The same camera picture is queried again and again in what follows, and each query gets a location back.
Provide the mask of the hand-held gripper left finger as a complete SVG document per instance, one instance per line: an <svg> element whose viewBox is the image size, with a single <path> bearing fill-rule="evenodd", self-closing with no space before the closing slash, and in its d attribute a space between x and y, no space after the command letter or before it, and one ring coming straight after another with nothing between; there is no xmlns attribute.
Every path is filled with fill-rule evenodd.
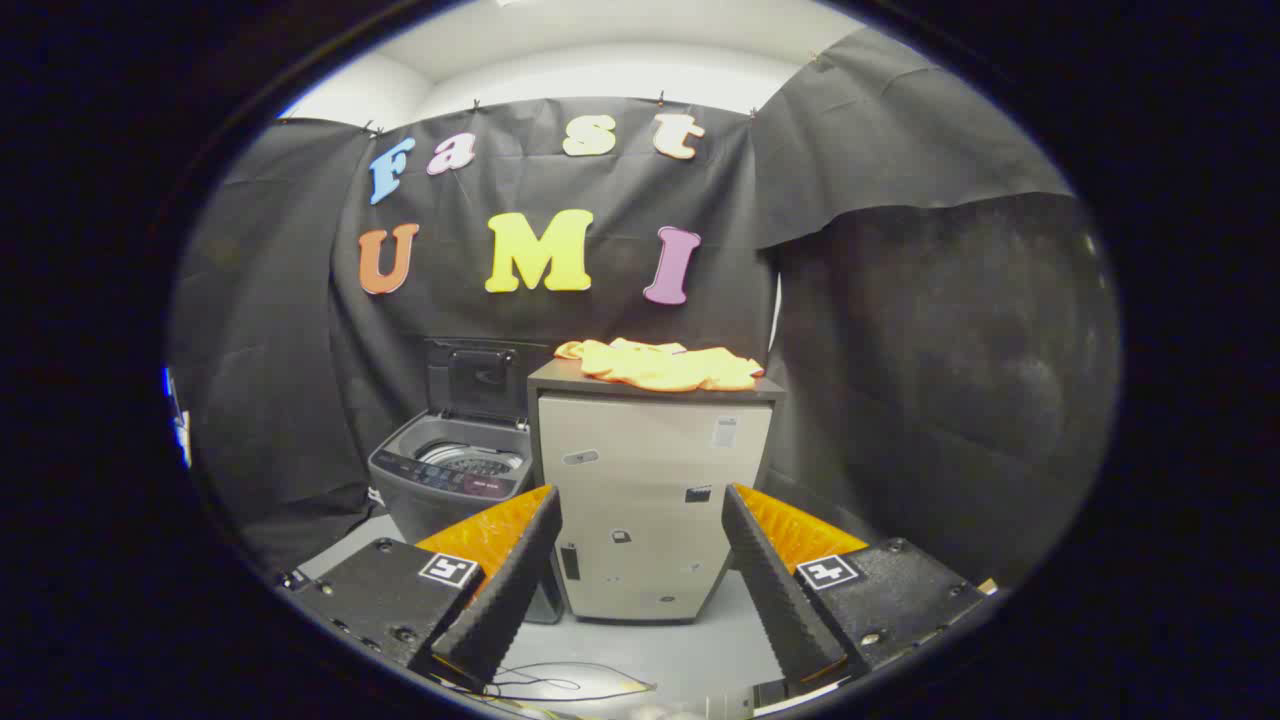
<svg viewBox="0 0 1280 720"><path fill-rule="evenodd" d="M559 492L540 486L416 544L374 539L291 598L389 664L479 693L515 642L561 528Z"/></svg>

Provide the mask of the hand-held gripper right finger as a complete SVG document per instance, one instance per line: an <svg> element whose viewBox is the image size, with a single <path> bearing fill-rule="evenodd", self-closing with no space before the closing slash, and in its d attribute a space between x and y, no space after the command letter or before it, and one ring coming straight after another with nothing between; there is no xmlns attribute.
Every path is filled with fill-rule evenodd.
<svg viewBox="0 0 1280 720"><path fill-rule="evenodd" d="M913 542L859 539L741 484L722 527L786 685L877 673L960 626L989 598Z"/></svg>

